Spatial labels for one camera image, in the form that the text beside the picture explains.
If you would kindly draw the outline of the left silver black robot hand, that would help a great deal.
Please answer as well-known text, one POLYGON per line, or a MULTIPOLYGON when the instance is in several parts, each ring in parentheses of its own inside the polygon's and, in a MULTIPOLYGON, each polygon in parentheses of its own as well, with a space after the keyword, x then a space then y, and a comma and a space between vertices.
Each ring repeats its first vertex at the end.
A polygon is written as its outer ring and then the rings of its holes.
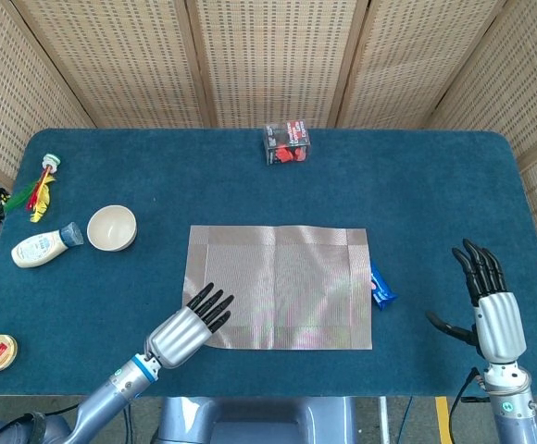
POLYGON ((145 356, 166 369, 184 364, 228 322, 234 299, 208 283, 147 337, 145 356))

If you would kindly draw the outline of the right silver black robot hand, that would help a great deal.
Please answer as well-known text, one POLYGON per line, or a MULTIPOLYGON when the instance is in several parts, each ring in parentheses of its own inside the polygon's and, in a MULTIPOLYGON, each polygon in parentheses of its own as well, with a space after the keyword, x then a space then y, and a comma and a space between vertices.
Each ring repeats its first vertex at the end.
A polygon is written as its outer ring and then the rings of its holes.
POLYGON ((432 311, 426 318, 439 331, 477 349, 490 364, 512 364, 526 350, 524 329, 515 295, 507 290, 500 262, 488 249, 463 239, 452 254, 461 265, 474 312, 471 328, 454 326, 432 311))

